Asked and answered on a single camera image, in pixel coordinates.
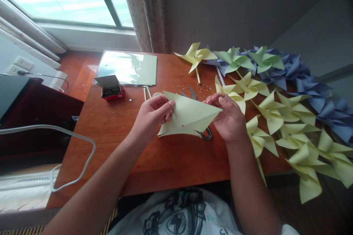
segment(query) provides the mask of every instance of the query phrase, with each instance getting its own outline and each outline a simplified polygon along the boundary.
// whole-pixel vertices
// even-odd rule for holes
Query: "curtain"
[[[142,52],[168,53],[165,0],[127,0]]]
[[[7,0],[0,0],[0,35],[55,68],[59,66],[56,54],[66,52],[62,44]]]

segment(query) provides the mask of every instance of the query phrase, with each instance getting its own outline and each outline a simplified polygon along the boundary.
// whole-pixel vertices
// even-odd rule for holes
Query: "electrical cord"
[[[57,191],[63,189],[64,187],[67,187],[69,185],[75,184],[79,180],[81,180],[83,175],[86,173],[88,164],[91,161],[91,159],[92,159],[92,157],[93,157],[93,155],[94,155],[94,153],[96,151],[97,145],[96,145],[95,141],[90,139],[90,138],[87,138],[87,137],[81,136],[79,134],[76,134],[76,133],[74,133],[72,131],[69,131],[69,130],[66,130],[66,129],[63,129],[63,128],[60,128],[60,127],[57,127],[57,126],[52,126],[52,125],[32,125],[32,126],[17,127],[17,128],[12,128],[12,129],[3,129],[3,130],[0,130],[0,135],[9,134],[9,133],[16,133],[16,132],[21,132],[21,131],[26,131],[26,130],[31,130],[31,129],[53,129],[53,130],[61,131],[61,132],[66,133],[68,135],[77,137],[79,139],[88,141],[88,142],[93,144],[92,152],[89,155],[89,157],[88,157],[88,159],[87,159],[87,161],[85,163],[85,166],[82,169],[81,175],[76,180],[74,180],[72,182],[64,184],[63,186],[61,186],[59,188],[54,188],[53,172],[54,172],[54,170],[56,170],[57,168],[59,168],[61,166],[61,164],[60,164],[60,165],[56,166],[55,168],[53,168],[51,170],[51,172],[50,172],[50,177],[49,177],[50,189],[51,189],[52,192],[57,192]]]
[[[56,77],[56,76],[51,76],[51,75],[43,75],[41,73],[30,73],[30,72],[25,72],[25,71],[17,71],[17,73],[18,73],[18,75],[33,74],[33,75],[42,75],[42,76],[47,76],[47,77],[52,77],[52,78],[58,78],[58,79],[64,80],[67,83],[67,88],[66,88],[65,92],[67,90],[69,90],[69,82],[61,77]]]
[[[51,83],[48,83],[48,82],[45,82],[45,81],[42,81],[42,83],[47,83],[47,84],[56,86],[57,88],[59,88],[62,91],[62,93],[65,93],[64,89],[62,89],[61,87],[58,87],[56,84],[51,84]]]

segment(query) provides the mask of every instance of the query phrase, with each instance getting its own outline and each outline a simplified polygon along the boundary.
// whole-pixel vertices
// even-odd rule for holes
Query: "scissors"
[[[192,96],[192,99],[196,100],[196,94],[194,92],[194,90],[192,89],[191,85],[189,85],[190,87],[190,91],[191,91],[191,96]],[[190,98],[188,97],[186,94],[184,94],[182,91],[179,91],[183,96],[187,97],[187,98]],[[203,135],[201,132],[198,131],[198,133],[200,134],[200,136],[204,139],[204,140],[210,140],[212,139],[212,133],[210,131],[210,127],[207,127],[206,128],[206,131],[208,133],[208,137],[206,137],[205,135]]]

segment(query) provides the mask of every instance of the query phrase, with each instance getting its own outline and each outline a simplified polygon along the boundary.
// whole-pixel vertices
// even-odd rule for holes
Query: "person's left hand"
[[[159,125],[170,121],[170,111],[174,106],[175,102],[169,101],[164,94],[148,99],[141,105],[130,135],[147,146],[152,142]]]

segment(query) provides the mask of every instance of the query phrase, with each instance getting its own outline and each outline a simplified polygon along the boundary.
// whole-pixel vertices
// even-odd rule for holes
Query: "small box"
[[[120,85],[115,75],[107,75],[96,77],[95,80],[102,87],[102,98],[111,100],[114,98],[124,97],[124,88]]]

